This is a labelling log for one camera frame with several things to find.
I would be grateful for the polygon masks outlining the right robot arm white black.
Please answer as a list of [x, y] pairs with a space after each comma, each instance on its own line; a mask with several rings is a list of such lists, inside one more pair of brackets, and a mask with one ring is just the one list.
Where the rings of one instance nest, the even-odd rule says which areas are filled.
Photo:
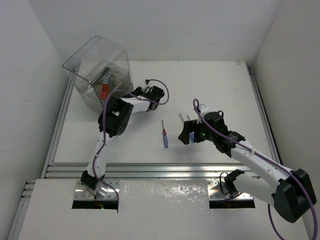
[[228, 129], [222, 111], [206, 111], [198, 119], [185, 121], [178, 139], [188, 145], [190, 133], [196, 143], [212, 142], [219, 152], [257, 174], [252, 177], [240, 169], [228, 173], [220, 184], [223, 195], [250, 194], [273, 206], [290, 223], [317, 203], [307, 172], [284, 167], [257, 151], [244, 136]]

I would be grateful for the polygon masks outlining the red handled adjustable wrench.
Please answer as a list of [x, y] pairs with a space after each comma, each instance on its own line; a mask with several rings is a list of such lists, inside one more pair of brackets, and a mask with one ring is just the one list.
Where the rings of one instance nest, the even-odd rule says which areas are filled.
[[104, 75], [101, 80], [101, 88], [99, 92], [99, 99], [105, 100], [108, 96], [108, 90], [109, 90], [109, 79], [110, 75]]

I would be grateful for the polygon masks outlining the black handled adjustable wrench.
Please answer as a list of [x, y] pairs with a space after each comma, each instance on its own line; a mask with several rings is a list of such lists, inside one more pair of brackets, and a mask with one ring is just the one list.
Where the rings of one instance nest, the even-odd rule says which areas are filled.
[[102, 84], [107, 84], [109, 81], [109, 78], [111, 77], [111, 75], [113, 74], [113, 71], [111, 68], [106, 67], [100, 74], [100, 76], [98, 77], [97, 81], [98, 82], [102, 82]]

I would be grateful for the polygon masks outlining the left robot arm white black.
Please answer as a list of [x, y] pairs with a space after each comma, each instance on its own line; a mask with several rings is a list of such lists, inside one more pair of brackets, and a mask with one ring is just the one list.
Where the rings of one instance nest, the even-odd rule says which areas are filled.
[[154, 111], [161, 105], [165, 91], [157, 86], [137, 87], [129, 92], [115, 89], [110, 92], [98, 118], [98, 140], [92, 160], [81, 175], [81, 184], [93, 193], [104, 182], [107, 147], [113, 137], [120, 136], [127, 128], [132, 114]]

